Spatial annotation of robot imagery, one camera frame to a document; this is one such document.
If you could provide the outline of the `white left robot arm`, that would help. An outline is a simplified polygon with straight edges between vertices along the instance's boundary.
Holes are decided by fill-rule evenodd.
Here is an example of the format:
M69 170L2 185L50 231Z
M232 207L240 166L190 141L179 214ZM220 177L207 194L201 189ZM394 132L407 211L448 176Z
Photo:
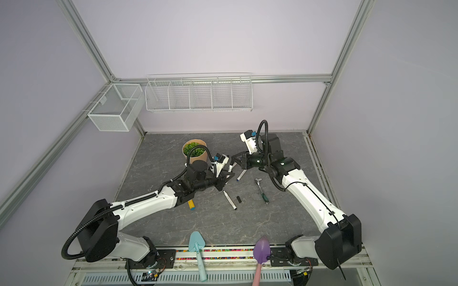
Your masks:
M154 260L157 251L148 237L133 237L122 230L151 214L186 204L200 191L212 187L223 190L233 177L225 169L228 162L229 157L223 154L210 157L209 161L188 160L179 175L163 182L156 191L125 201L96 201L64 243L62 258L83 257L87 262L107 256L135 262Z

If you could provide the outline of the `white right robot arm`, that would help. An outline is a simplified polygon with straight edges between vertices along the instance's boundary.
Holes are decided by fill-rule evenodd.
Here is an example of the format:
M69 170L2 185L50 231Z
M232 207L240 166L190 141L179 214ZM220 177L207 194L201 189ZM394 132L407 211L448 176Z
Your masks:
M362 250L362 224L356 215L347 215L333 205L307 178L300 165L286 157L274 133L259 136L248 130L240 135L247 151L233 155L232 164L242 169L257 168L269 175L274 186L290 192L316 223L320 236L314 241L304 236L288 243L293 259L313 257L329 269L336 269Z

